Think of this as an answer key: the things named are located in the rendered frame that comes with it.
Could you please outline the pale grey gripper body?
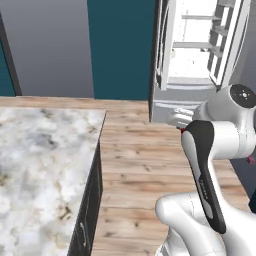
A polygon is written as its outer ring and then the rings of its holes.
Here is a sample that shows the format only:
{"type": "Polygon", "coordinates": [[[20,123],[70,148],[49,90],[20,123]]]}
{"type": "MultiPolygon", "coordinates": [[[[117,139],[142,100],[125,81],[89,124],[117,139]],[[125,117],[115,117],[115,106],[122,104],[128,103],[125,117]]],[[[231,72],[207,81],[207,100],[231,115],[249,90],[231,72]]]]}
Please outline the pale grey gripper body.
{"type": "Polygon", "coordinates": [[[185,128],[192,121],[193,115],[194,112],[191,110],[171,109],[167,114],[167,123],[178,128],[185,128]]]}

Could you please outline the white fridge door with shelves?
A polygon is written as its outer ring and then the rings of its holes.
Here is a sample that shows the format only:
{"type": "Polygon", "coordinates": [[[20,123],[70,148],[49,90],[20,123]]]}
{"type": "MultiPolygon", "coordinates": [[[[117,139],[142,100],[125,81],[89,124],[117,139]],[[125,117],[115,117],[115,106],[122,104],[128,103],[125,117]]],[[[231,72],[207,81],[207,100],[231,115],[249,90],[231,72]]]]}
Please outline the white fridge door with shelves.
{"type": "Polygon", "coordinates": [[[177,0],[160,0],[157,27],[155,81],[161,90],[167,89],[168,70],[173,47],[177,0]]]}
{"type": "Polygon", "coordinates": [[[245,39],[251,0],[217,0],[207,68],[218,90],[230,83],[245,39]]]}

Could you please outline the white open fridge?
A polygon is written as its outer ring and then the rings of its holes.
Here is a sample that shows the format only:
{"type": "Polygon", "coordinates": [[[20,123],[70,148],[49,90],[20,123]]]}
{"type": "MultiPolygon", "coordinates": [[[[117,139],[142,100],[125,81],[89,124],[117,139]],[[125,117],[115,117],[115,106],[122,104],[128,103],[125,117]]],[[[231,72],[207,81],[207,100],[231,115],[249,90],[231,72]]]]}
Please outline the white open fridge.
{"type": "MultiPolygon", "coordinates": [[[[217,0],[177,0],[168,81],[174,77],[210,79],[207,68],[210,55],[209,38],[216,4],[217,0]]],[[[151,87],[156,83],[155,65],[159,6],[160,0],[157,0],[153,35],[151,87]]],[[[251,0],[249,22],[242,51],[229,84],[250,84],[250,81],[244,78],[244,67],[247,65],[246,59],[250,56],[250,46],[254,44],[255,37],[256,0],[251,0]]]]}

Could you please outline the dark navy cabinet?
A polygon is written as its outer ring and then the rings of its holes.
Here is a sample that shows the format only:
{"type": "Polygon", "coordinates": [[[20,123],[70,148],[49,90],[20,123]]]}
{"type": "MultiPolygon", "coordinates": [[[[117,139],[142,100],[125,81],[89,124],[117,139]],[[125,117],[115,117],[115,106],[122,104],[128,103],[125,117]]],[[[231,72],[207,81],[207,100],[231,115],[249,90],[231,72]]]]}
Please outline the dark navy cabinet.
{"type": "Polygon", "coordinates": [[[231,164],[249,198],[248,206],[256,214],[256,158],[234,159],[231,164]]]}

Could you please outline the grey fridge bottom drawer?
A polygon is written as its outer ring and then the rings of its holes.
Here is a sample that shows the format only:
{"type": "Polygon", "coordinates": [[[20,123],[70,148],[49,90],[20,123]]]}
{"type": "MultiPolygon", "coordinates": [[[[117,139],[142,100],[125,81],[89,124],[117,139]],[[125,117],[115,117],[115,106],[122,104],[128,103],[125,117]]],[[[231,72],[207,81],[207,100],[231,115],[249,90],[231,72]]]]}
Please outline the grey fridge bottom drawer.
{"type": "Polygon", "coordinates": [[[149,120],[168,124],[167,114],[171,109],[194,112],[215,93],[216,87],[209,78],[170,78],[166,90],[154,83],[149,98],[149,120]]]}

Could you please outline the dark island cabinet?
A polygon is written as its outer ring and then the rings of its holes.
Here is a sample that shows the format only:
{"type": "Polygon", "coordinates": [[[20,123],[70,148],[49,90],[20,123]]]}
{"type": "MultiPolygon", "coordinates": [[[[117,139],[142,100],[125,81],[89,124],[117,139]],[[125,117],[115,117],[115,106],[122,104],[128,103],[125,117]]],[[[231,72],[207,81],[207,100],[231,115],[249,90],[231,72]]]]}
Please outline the dark island cabinet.
{"type": "Polygon", "coordinates": [[[102,192],[100,144],[97,144],[67,256],[91,256],[102,192]]]}

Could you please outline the dark door frame post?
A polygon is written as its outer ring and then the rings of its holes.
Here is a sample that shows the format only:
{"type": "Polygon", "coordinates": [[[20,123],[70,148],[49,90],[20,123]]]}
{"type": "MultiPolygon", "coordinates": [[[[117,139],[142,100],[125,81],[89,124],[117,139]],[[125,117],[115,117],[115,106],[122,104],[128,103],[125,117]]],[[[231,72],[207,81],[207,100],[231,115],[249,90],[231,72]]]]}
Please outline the dark door frame post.
{"type": "Polygon", "coordinates": [[[21,96],[22,91],[21,91],[21,87],[19,84],[17,72],[15,69],[10,45],[9,45],[9,42],[7,39],[7,34],[6,34],[6,30],[4,27],[4,22],[3,22],[3,18],[2,18],[1,14],[0,14],[0,42],[1,42],[1,47],[3,49],[5,63],[7,64],[8,74],[10,76],[10,80],[12,82],[12,87],[14,89],[14,93],[16,96],[21,96]]]}

